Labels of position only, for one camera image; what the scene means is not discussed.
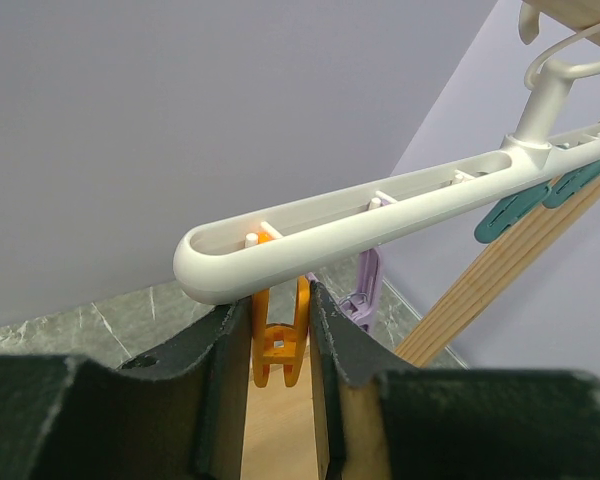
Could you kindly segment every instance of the baseboard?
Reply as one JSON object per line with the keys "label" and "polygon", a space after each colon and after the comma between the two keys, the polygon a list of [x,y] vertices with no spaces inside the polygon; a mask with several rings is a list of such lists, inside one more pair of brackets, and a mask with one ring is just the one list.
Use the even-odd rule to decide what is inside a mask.
{"label": "baseboard", "polygon": [[[393,286],[391,285],[391,282],[389,282],[386,278],[384,279],[384,283],[387,287],[389,287],[389,289],[391,290],[391,292],[398,297],[398,299],[404,304],[405,307],[407,307],[407,309],[411,312],[411,314],[418,319],[418,321],[422,320],[422,315],[420,315],[420,313],[413,308],[413,305],[411,305],[406,298],[404,298],[404,296]],[[465,362],[456,352],[453,351],[453,349],[451,347],[446,347],[445,350],[449,353],[449,355],[451,355],[456,362],[458,362],[458,365],[460,365],[462,368],[464,369],[469,369],[469,365],[467,365],[467,362]]]}

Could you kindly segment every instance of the tiled floor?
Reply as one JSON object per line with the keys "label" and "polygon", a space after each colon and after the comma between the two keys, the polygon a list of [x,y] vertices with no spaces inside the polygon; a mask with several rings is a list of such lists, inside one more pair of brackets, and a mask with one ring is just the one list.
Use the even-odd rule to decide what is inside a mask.
{"label": "tiled floor", "polygon": [[[316,272],[336,297],[344,297],[356,283],[356,258]],[[295,281],[274,287],[270,322],[293,321]],[[187,297],[175,283],[156,285],[109,300],[80,306],[0,328],[0,354],[83,353],[116,367],[125,360],[164,342],[202,317],[211,307]],[[394,292],[383,285],[373,337],[393,349],[418,322]],[[432,367],[458,368],[457,360],[442,352]]]}

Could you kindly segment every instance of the white wall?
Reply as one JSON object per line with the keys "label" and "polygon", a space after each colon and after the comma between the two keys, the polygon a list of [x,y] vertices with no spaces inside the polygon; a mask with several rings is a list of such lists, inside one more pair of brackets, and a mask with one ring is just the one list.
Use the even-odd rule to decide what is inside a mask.
{"label": "white wall", "polygon": [[[540,37],[517,37],[519,2],[501,0],[418,130],[394,174],[497,148],[513,131],[528,92],[525,69],[570,32],[543,18]],[[583,42],[559,55],[600,58]],[[576,82],[556,131],[600,119],[600,77]],[[480,209],[386,247],[390,280],[421,313],[480,253],[473,230]],[[600,201],[454,342],[470,365],[569,367],[600,375]]]}
{"label": "white wall", "polygon": [[388,175],[494,4],[0,1],[0,324],[171,279],[196,224]]}

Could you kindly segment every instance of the teal plastic clip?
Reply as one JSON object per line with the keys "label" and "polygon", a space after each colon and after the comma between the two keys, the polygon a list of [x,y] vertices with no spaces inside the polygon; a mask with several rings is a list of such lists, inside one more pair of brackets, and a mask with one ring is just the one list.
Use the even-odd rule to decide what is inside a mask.
{"label": "teal plastic clip", "polygon": [[542,203],[551,193],[544,182],[500,200],[478,224],[474,236],[480,243],[491,243],[522,217]]}
{"label": "teal plastic clip", "polygon": [[542,202],[546,208],[558,208],[600,175],[600,160],[565,173]]}

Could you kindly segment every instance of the orange clip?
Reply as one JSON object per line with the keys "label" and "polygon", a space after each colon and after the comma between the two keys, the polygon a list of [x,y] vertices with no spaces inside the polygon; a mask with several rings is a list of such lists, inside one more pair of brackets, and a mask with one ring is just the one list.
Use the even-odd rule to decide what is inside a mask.
{"label": "orange clip", "polygon": [[[266,233],[258,234],[258,243],[273,240]],[[269,312],[269,289],[254,294],[252,298],[252,336],[251,349],[253,363],[253,383],[257,387],[266,387],[272,364],[283,365],[284,384],[293,387],[298,382],[304,350],[307,345],[309,329],[309,280],[298,277],[296,289],[296,309],[291,325],[267,326]]]}

